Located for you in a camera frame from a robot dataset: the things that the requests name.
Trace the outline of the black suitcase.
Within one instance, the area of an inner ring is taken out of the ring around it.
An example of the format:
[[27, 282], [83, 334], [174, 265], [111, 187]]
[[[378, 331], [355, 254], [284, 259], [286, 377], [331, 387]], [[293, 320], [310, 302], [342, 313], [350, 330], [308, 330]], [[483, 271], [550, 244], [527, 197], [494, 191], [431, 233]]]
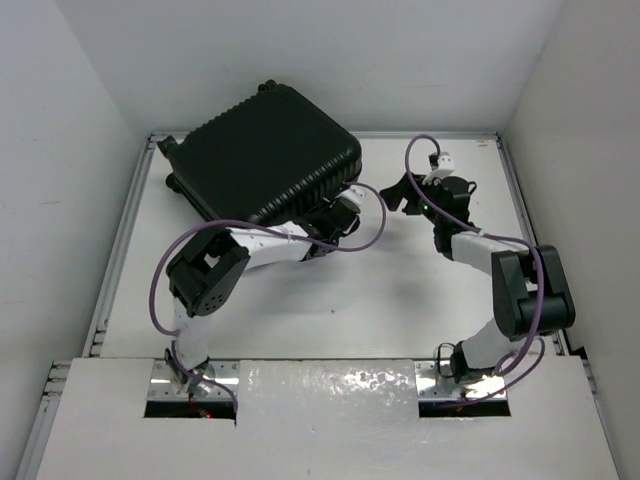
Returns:
[[189, 132], [158, 144], [170, 187], [206, 221], [274, 226], [359, 178], [359, 140], [293, 87], [274, 80]]

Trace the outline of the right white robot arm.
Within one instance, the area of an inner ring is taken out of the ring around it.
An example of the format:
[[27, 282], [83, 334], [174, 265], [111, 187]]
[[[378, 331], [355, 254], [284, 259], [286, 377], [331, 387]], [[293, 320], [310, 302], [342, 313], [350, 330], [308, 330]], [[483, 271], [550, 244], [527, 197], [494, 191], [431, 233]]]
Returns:
[[470, 221], [476, 188], [474, 181], [458, 176], [407, 173], [381, 191], [389, 210], [432, 223], [438, 253], [491, 277], [491, 319], [455, 344], [449, 357], [449, 377], [457, 383], [496, 374], [510, 355], [536, 337], [572, 326], [576, 317], [557, 249], [483, 233]]

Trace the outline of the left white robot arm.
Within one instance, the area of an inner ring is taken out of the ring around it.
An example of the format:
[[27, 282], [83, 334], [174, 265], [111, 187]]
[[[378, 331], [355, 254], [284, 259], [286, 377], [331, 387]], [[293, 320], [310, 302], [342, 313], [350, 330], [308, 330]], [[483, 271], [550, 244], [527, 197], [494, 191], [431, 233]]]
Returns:
[[196, 234], [167, 268], [173, 296], [176, 356], [187, 370], [208, 361], [205, 330], [229, 299], [243, 273], [280, 262], [303, 262], [329, 254], [359, 227], [366, 196], [350, 187], [300, 219], [277, 225], [284, 236], [244, 228], [216, 227]]

